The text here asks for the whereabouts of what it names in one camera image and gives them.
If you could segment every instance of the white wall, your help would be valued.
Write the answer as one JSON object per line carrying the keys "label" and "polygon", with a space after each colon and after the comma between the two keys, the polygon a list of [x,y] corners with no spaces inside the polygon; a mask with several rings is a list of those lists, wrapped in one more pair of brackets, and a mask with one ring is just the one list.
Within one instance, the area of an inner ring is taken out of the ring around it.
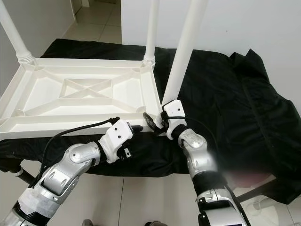
{"label": "white wall", "polygon": [[[123,0],[122,43],[145,45],[151,0]],[[189,0],[161,0],[157,46],[175,48]],[[258,53],[277,92],[301,113],[301,1],[211,0],[195,49]]]}
{"label": "white wall", "polygon": [[72,0],[72,3],[73,3],[73,10],[75,13],[77,13],[82,7],[82,0]]}
{"label": "white wall", "polygon": [[[70,0],[4,0],[27,48],[40,57],[74,22]],[[16,53],[0,25],[0,95],[18,68]]]}

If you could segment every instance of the black cable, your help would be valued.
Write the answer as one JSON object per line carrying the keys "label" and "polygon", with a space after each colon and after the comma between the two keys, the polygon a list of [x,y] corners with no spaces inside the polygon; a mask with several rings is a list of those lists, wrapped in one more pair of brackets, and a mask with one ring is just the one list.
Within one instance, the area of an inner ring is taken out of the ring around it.
{"label": "black cable", "polygon": [[229,191],[230,195],[232,196],[232,199],[234,201],[234,203],[236,204],[239,212],[241,212],[241,215],[243,216],[245,222],[246,222],[246,225],[247,226],[251,226],[250,222],[249,222],[249,219],[248,217],[246,216],[246,213],[243,209],[243,207],[241,206],[240,202],[237,200],[237,197],[235,196],[235,194],[233,193],[233,191],[229,188],[228,185],[225,185],[226,189]]}
{"label": "black cable", "polygon": [[90,125],[86,125],[86,126],[80,126],[80,127],[76,127],[76,128],[73,128],[73,129],[68,129],[68,130],[65,130],[63,132],[60,132],[56,135],[54,135],[50,140],[48,140],[45,148],[44,148],[44,153],[43,153],[43,157],[42,157],[42,162],[41,162],[41,167],[40,167],[40,171],[38,173],[38,175],[36,176],[36,178],[34,179],[34,181],[29,185],[29,187],[33,187],[43,176],[43,173],[45,172],[46,170],[46,159],[47,159],[47,152],[48,152],[48,148],[51,144],[51,142],[57,138],[57,137],[60,137],[62,135],[65,135],[67,133],[72,133],[72,132],[75,132],[75,131],[78,131],[78,130],[82,130],[82,129],[88,129],[88,128],[91,128],[91,127],[95,127],[95,126],[100,126],[100,125],[104,125],[106,123],[112,123],[114,124],[115,122],[117,122],[120,118],[119,117],[116,117],[116,118],[110,118],[108,120],[105,120],[105,121],[102,121],[102,122],[98,122],[98,123],[94,123],[94,124],[90,124]]}

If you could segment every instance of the black cloth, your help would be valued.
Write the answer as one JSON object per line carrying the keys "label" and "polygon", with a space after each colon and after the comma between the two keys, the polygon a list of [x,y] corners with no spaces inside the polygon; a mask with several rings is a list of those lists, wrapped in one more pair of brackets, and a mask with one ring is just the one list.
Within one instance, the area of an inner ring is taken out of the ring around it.
{"label": "black cloth", "polygon": [[[142,60],[143,46],[55,40],[42,57]],[[162,100],[175,49],[156,48],[154,70]],[[301,179],[301,119],[289,100],[269,82],[261,58],[252,50],[246,56],[194,50],[182,83],[179,99],[188,127],[203,135],[220,168],[268,172],[299,183]],[[87,143],[101,135],[57,138],[51,145],[48,164],[59,161],[67,147]],[[48,137],[0,142],[0,159],[41,161]],[[110,176],[162,177],[188,173],[186,158],[176,142],[153,133],[136,134],[130,142],[132,157],[114,164],[92,167],[89,173]],[[294,197],[301,189],[294,191]]]}

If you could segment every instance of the white power cord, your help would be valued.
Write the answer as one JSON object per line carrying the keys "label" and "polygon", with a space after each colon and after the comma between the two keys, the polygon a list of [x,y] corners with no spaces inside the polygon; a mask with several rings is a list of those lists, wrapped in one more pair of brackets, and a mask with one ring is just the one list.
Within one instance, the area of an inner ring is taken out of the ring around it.
{"label": "white power cord", "polygon": [[[260,202],[261,202],[264,198],[265,198],[265,197],[262,196],[262,197],[259,199],[259,201],[249,203],[249,204],[247,205],[247,207],[246,207],[247,213],[250,214],[250,215],[252,215],[252,216],[254,216],[254,217],[257,217],[257,216],[260,215],[267,223],[269,223],[269,224],[271,224],[271,225],[273,225],[273,226],[279,226],[279,224],[276,224],[276,223],[273,222],[269,217],[267,217],[267,216],[265,216],[265,215],[262,214],[262,208],[261,208],[261,206],[260,206]],[[253,206],[255,203],[257,203],[258,206],[259,206],[259,210],[257,210],[256,212],[254,212],[254,210],[256,210],[256,209],[255,209],[254,206]]]}

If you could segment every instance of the black wire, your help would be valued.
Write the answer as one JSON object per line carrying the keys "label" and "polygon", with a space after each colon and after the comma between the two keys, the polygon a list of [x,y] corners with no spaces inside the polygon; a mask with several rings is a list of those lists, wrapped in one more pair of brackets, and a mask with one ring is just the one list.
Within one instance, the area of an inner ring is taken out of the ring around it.
{"label": "black wire", "polygon": [[68,130],[65,130],[63,132],[60,132],[60,133],[54,135],[50,140],[48,140],[48,142],[47,142],[47,144],[46,144],[46,146],[44,148],[44,153],[43,153],[43,157],[42,157],[40,171],[39,171],[38,175],[36,176],[36,178],[34,179],[34,181],[29,185],[29,187],[33,187],[42,178],[43,173],[47,169],[47,167],[46,167],[46,159],[47,159],[48,148],[49,148],[51,142],[55,138],[60,137],[62,135],[65,135],[67,133],[72,133],[72,132],[78,131],[78,130],[88,129],[88,128],[91,128],[91,127],[104,125],[104,124],[109,123],[109,122],[115,123],[117,120],[119,120],[119,117],[110,118],[108,120],[105,120],[105,121],[102,121],[102,122],[98,122],[98,123],[94,123],[94,124],[90,124],[90,125],[86,125],[86,126],[80,126],[80,127],[76,127],[76,128],[73,128],[73,129],[68,129]]}

